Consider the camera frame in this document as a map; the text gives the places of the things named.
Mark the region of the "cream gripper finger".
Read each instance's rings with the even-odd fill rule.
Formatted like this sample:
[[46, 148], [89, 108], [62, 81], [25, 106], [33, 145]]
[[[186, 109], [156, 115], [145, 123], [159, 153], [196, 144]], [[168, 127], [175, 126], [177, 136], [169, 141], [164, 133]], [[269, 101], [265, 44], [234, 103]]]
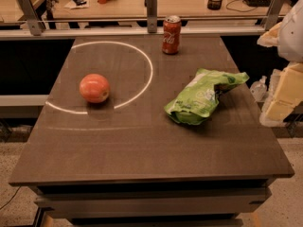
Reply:
[[268, 31], [266, 31], [258, 38], [257, 44], [264, 47], [278, 46], [278, 34], [280, 27], [281, 22], [271, 27]]
[[303, 63], [290, 62], [282, 71], [273, 71], [259, 121], [266, 127], [281, 126], [302, 101]]

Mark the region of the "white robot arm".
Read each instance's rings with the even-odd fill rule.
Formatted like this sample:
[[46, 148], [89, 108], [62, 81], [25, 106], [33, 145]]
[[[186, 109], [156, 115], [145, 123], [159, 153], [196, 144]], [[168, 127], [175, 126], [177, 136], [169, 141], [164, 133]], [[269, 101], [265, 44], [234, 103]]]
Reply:
[[271, 76], [259, 118], [263, 126], [276, 127], [303, 101], [303, 0], [261, 35], [257, 44], [276, 46], [279, 57], [289, 62], [279, 74]]

